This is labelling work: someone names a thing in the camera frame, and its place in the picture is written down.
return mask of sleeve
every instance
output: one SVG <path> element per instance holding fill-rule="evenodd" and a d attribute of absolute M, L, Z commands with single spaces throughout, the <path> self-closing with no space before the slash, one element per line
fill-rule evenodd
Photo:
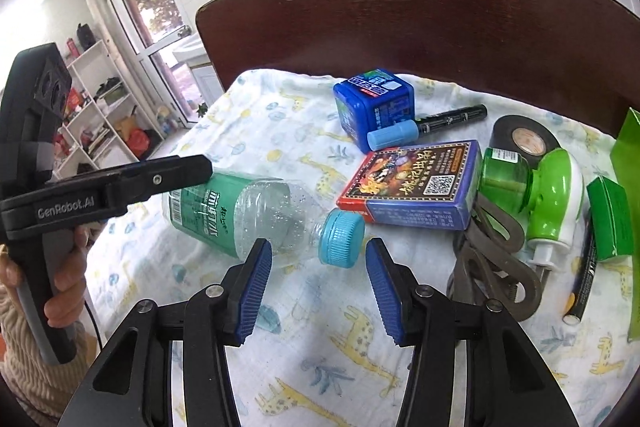
<path fill-rule="evenodd" d="M 0 325 L 6 343 L 2 377 L 39 425 L 55 425 L 88 369 L 84 327 L 76 323 L 76 358 L 64 365 L 43 362 L 26 319 L 0 284 Z"/>

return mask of wooden headboard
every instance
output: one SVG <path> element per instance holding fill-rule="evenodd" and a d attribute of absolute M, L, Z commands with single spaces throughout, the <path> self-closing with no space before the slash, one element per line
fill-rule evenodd
<path fill-rule="evenodd" d="M 613 136 L 640 108 L 640 19 L 614 0 L 214 0 L 196 24 L 225 89 L 252 68 L 348 77 L 382 67 Z"/>

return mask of roll of black tape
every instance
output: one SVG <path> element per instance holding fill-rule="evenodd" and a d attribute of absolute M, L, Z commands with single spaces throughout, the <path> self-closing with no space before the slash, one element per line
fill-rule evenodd
<path fill-rule="evenodd" d="M 508 114 L 495 122 L 489 147 L 517 152 L 532 169 L 536 169 L 545 154 L 560 149 L 560 144 L 541 123 L 526 116 Z"/>

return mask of finger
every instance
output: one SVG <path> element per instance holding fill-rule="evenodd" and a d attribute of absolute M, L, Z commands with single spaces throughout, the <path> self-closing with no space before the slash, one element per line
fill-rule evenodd
<path fill-rule="evenodd" d="M 84 300 L 86 281 L 84 278 L 65 292 L 50 298 L 44 305 L 44 314 L 48 319 L 60 319 Z"/>
<path fill-rule="evenodd" d="M 6 253 L 0 255 L 0 282 L 7 288 L 17 288 L 22 283 L 22 270 Z"/>
<path fill-rule="evenodd" d="M 80 250 L 86 248 L 86 244 L 89 241 L 89 234 L 85 227 L 77 227 L 74 230 L 74 240 L 76 242 L 76 247 Z"/>
<path fill-rule="evenodd" d="M 79 248 L 75 248 L 56 272 L 53 282 L 59 291 L 66 292 L 84 279 L 85 271 L 86 256 Z"/>
<path fill-rule="evenodd" d="M 82 313 L 82 309 L 84 308 L 84 299 L 79 302 L 71 311 L 68 312 L 64 317 L 60 317 L 58 319 L 49 319 L 47 323 L 52 328 L 66 328 L 73 324 Z"/>

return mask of bedsheet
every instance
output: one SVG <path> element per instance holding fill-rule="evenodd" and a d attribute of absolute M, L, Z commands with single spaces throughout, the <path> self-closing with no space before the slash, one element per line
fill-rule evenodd
<path fill-rule="evenodd" d="M 614 178 L 613 139 L 599 131 L 520 102 L 456 84 L 401 75 L 415 87 L 416 113 L 433 114 L 484 103 L 489 118 L 448 130 L 438 141 L 475 138 L 488 145 L 493 124 L 522 114 L 547 126 L 582 167 L 588 183 Z M 327 209 L 363 155 L 340 127 L 332 95 L 338 80 L 272 70 L 243 73 L 187 133 L 175 153 L 205 153 L 214 168 L 302 180 Z M 622 395 L 638 365 L 640 347 L 628 344 L 630 265 L 597 268 L 590 302 L 578 327 L 561 320 L 571 291 L 584 218 L 567 269 L 549 277 L 539 311 L 522 326 L 542 353 L 582 427 L 595 427 Z M 396 262 L 443 293 L 454 265 L 450 232 L 367 225 Z M 219 282 L 234 260 L 182 235 L 164 221 L 161 199 L 133 205 L 111 219 L 88 259 L 88 288 L 101 324 L 113 333 L 135 302 L 182 301 Z M 227 348 L 236 405 L 244 427 L 392 427 L 406 386 L 412 350 L 386 336 L 363 256 L 350 270 L 313 260 L 274 270 L 254 334 Z M 463 424 L 464 351 L 456 354 L 451 425 Z M 175 424 L 185 425 L 182 346 L 174 345 Z"/>

